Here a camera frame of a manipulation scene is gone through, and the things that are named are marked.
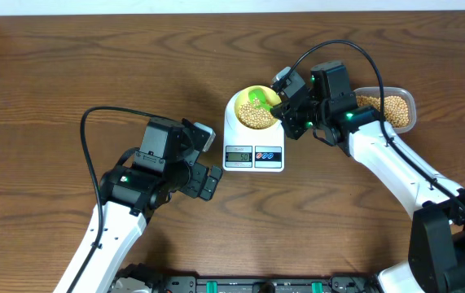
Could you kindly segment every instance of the kitchen scale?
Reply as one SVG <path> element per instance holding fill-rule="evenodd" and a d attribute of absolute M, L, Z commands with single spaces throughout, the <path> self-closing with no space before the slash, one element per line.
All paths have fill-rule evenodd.
<path fill-rule="evenodd" d="M 234 95 L 225 109 L 223 168 L 226 171 L 281 172 L 284 169 L 284 130 L 277 120 L 266 129 L 252 129 L 238 119 L 236 101 L 252 90 L 262 90 L 267 100 L 281 103 L 279 96 L 265 86 L 255 85 Z"/>

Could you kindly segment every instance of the wooden tabletop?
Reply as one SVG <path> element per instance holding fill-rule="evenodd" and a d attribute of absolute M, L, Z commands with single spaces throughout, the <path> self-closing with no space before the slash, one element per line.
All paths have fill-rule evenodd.
<path fill-rule="evenodd" d="M 312 45 L 346 38 L 387 86 L 415 97 L 401 135 L 465 186 L 465 12 L 0 17 L 0 291 L 52 291 L 95 203 L 81 114 L 130 107 L 214 128 L 201 158 L 222 163 L 223 112 L 238 90 L 268 85 Z M 300 66 L 342 59 L 353 88 L 376 85 L 356 51 L 331 46 Z M 98 175 L 138 147 L 146 121 L 94 113 Z M 175 194 L 124 265 L 200 275 L 377 273 L 406 259 L 410 218 L 365 167 L 307 133 L 286 141 L 282 173 L 225 173 L 205 203 Z"/>

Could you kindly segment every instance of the white backdrop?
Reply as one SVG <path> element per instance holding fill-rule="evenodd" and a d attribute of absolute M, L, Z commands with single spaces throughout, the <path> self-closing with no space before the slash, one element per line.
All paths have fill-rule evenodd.
<path fill-rule="evenodd" d="M 465 10 L 465 0 L 0 0 L 0 15 Z"/>

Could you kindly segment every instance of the black cable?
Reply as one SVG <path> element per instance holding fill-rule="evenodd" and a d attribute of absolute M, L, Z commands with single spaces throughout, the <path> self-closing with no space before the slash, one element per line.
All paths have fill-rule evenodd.
<path fill-rule="evenodd" d="M 449 197 L 451 200 L 453 200 L 465 213 L 465 204 L 463 204 L 457 196 L 453 195 L 450 191 L 448 191 L 444 186 L 442 186 L 440 183 L 436 181 L 436 178 L 431 178 L 426 172 L 424 172 L 419 166 L 417 166 L 410 158 L 408 158 L 399 148 L 395 143 L 393 143 L 393 140 L 388 136 L 388 133 L 386 133 L 386 128 L 384 127 L 384 122 L 386 121 L 386 117 L 384 116 L 384 83 L 382 82 L 382 76 L 380 75 L 379 69 L 377 68 L 377 65 L 373 61 L 373 59 L 370 57 L 369 54 L 367 54 L 360 46 L 356 45 L 355 43 L 348 41 L 348 40 L 330 40 L 326 42 L 322 42 L 314 47 L 312 47 L 310 50 L 306 51 L 295 63 L 292 65 L 290 70 L 285 74 L 279 81 L 276 82 L 274 90 L 276 92 L 279 92 L 286 79 L 290 77 L 292 72 L 296 70 L 297 65 L 306 58 L 310 53 L 314 52 L 315 50 L 326 46 L 330 44 L 345 44 L 348 46 L 351 46 L 355 50 L 359 51 L 361 54 L 366 57 L 368 62 L 370 62 L 371 67 L 373 68 L 373 71 L 375 72 L 375 75 L 377 76 L 377 80 L 379 82 L 379 93 L 380 93 L 380 116 L 379 116 L 379 121 L 380 121 L 380 129 L 382 131 L 382 134 L 384 136 L 384 139 L 386 140 L 386 143 L 392 147 L 392 149 L 405 161 L 408 163 L 409 166 L 411 166 L 417 173 L 420 174 L 431 186 L 437 188 L 441 193 L 443 193 L 445 196 Z"/>
<path fill-rule="evenodd" d="M 132 109 L 127 109 L 123 107 L 111 107 L 111 106 L 99 106 L 99 107 L 92 107 L 88 109 L 87 111 L 84 112 L 84 115 L 82 116 L 82 119 L 80 121 L 80 140 L 82 144 L 82 150 L 84 151 L 84 156 L 86 158 L 86 163 L 87 163 L 87 168 L 89 169 L 89 174 L 91 175 L 91 181 L 93 182 L 93 187 L 94 187 L 94 195 L 96 196 L 96 205 L 99 211 L 99 228 L 96 233 L 96 239 L 94 240 L 93 244 L 91 244 L 91 249 L 89 250 L 89 253 L 86 256 L 86 259 L 82 263 L 82 266 L 79 268 L 77 275 L 75 278 L 72 280 L 71 285 L 68 288 L 67 293 L 71 293 L 75 285 L 77 284 L 78 280 L 80 279 L 82 273 L 84 273 L 84 270 L 86 269 L 87 264 L 89 264 L 89 261 L 91 257 L 93 257 L 94 252 L 96 251 L 96 248 L 100 245 L 100 239 L 102 238 L 102 232 L 103 232 L 103 210 L 102 210 L 102 205 L 101 203 L 101 198 L 100 198 L 100 189 L 99 189 L 99 182 L 96 179 L 96 174 L 94 173 L 94 167 L 93 167 L 93 162 L 91 161 L 91 156 L 89 154 L 89 150 L 87 148 L 87 142 L 86 142 L 86 120 L 87 116 L 97 110 L 111 110 L 111 111 L 119 111 L 119 112 L 127 112 L 135 115 L 140 115 L 140 116 L 146 116 L 146 117 L 156 117 L 156 118 L 164 118 L 168 119 L 162 116 L 157 116 L 153 114 L 149 114 L 146 112 L 141 112 L 141 111 L 136 111 Z"/>

